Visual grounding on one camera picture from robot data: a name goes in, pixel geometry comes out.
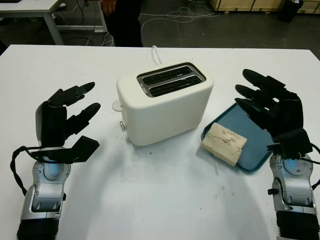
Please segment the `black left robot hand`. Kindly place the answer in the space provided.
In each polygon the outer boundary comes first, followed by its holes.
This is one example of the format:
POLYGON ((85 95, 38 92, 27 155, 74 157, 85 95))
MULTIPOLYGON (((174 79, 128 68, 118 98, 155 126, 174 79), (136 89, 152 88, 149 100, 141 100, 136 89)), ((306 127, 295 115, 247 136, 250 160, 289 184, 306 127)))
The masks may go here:
POLYGON ((48 100, 39 105, 35 112, 36 137, 42 148, 62 147, 72 135, 89 125, 101 105, 93 103, 78 115, 68 117, 67 107, 82 100, 95 87, 94 82, 58 89, 48 100))

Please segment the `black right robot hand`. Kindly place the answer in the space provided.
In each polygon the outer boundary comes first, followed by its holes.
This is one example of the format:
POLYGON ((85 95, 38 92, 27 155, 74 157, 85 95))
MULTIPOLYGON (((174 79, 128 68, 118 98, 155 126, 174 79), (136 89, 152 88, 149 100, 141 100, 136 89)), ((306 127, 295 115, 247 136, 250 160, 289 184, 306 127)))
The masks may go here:
POLYGON ((237 84, 235 90, 243 98, 235 101, 258 127, 269 132, 274 143, 280 141, 280 135, 303 127, 302 101, 296 93, 269 75, 250 69, 244 69, 242 75, 257 89, 237 84))

